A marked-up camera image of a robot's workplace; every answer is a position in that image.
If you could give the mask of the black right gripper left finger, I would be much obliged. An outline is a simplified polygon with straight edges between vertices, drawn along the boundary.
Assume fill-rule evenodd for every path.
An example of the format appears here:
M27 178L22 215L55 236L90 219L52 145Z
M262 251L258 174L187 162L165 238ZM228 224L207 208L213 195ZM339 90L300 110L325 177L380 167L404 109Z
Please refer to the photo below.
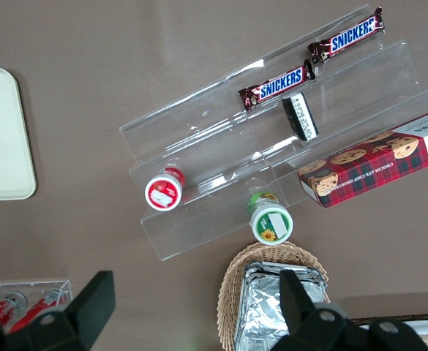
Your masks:
M38 314L4 337L5 350L90 350L116 308L112 271L99 271L65 308Z

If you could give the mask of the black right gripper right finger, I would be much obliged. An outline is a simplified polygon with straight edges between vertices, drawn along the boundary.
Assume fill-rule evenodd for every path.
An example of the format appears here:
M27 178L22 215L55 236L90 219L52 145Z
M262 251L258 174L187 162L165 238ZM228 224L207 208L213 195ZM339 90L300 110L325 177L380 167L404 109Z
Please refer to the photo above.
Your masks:
M329 307L317 307L294 271L281 271L280 308L288 327L273 350L363 350L364 334Z

